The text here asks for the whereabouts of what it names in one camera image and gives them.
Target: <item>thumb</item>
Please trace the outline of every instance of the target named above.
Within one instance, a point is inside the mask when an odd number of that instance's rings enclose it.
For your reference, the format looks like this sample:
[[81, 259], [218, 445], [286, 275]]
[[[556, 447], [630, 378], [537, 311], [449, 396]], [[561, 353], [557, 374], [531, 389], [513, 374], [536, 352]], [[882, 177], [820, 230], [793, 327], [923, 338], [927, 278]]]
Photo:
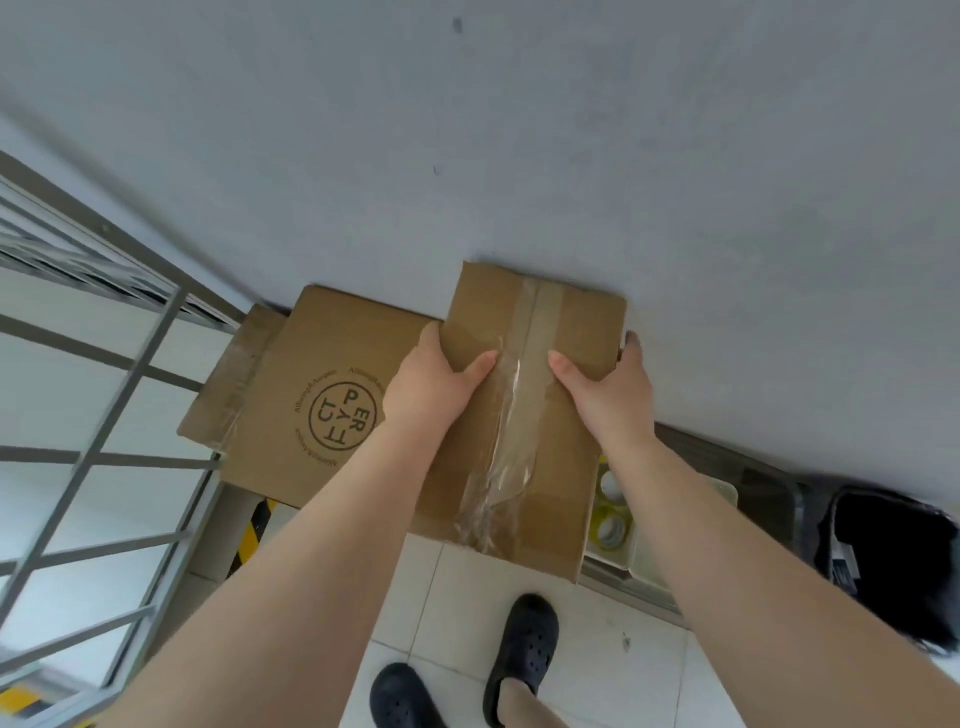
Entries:
[[467, 387], [472, 393], [473, 390], [480, 386], [480, 382], [487, 378], [494, 364], [496, 364], [496, 350], [483, 352], [461, 372], [460, 379], [467, 384]]
[[547, 355], [547, 363], [550, 365], [550, 371], [566, 387], [574, 401], [578, 400], [593, 383], [577, 369], [576, 364], [560, 352], [551, 351]]

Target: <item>tape roll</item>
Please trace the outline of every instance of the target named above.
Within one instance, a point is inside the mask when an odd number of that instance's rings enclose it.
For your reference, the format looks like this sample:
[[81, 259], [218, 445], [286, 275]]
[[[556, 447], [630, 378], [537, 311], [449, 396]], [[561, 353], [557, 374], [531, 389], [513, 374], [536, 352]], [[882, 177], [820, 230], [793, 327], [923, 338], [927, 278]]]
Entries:
[[615, 551], [627, 541], [630, 518], [615, 508], [600, 506], [590, 515], [589, 538], [604, 551]]

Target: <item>black bag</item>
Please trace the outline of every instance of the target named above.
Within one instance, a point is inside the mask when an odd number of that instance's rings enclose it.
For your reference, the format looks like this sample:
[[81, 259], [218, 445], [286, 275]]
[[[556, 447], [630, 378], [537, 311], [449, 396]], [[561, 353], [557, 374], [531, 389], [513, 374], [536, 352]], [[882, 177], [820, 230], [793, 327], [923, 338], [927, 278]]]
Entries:
[[926, 651], [960, 647], [960, 536], [944, 511], [844, 486], [818, 526], [817, 570]]

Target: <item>hand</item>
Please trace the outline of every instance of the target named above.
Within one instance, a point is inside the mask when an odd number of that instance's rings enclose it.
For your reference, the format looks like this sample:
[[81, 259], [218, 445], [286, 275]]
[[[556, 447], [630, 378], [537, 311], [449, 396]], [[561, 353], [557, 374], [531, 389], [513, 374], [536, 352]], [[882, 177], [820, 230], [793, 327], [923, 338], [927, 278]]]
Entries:
[[496, 351], [484, 352], [455, 374], [440, 348], [440, 325], [427, 324], [387, 385], [384, 416], [388, 422], [435, 429], [443, 437], [495, 363]]
[[643, 371], [643, 352], [635, 333], [627, 331], [620, 361], [601, 381], [587, 379], [560, 352], [550, 352], [548, 362], [607, 455], [613, 449], [645, 445], [655, 439], [654, 390]]

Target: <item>cardboard box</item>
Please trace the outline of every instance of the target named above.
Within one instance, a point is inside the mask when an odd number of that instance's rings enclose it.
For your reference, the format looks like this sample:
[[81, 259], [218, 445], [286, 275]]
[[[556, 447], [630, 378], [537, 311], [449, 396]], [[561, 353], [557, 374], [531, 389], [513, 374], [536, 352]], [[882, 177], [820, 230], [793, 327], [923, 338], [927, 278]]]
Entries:
[[[441, 329], [444, 353], [455, 371], [486, 350], [501, 354], [444, 439], [411, 531], [577, 579], [600, 449], [549, 372], [546, 353], [558, 349], [587, 376], [605, 376], [616, 364], [625, 309], [610, 294], [464, 265]], [[218, 391], [234, 393], [234, 409], [243, 401], [239, 417], [226, 417], [232, 433], [222, 478], [302, 507], [382, 421], [386, 385], [430, 320], [305, 288], [259, 355], [245, 396], [236, 395], [237, 382], [216, 380], [230, 374], [218, 365], [197, 397], [214, 409], [224, 401], [211, 396]], [[266, 338], [246, 335], [247, 325], [236, 339]], [[243, 378], [249, 382], [249, 372]], [[195, 415], [194, 424], [220, 421]], [[204, 434], [190, 419], [179, 432], [200, 442]]]
[[220, 454], [227, 452], [253, 378], [286, 322], [284, 314], [261, 303], [250, 309], [187, 410], [178, 435]]
[[618, 296], [464, 265], [441, 328], [444, 353], [454, 370], [488, 349], [500, 356], [447, 434], [413, 530], [577, 580], [600, 448], [546, 356], [556, 349], [603, 378], [625, 314]]
[[301, 508], [383, 421], [387, 383], [431, 320], [304, 288], [249, 388], [221, 477]]

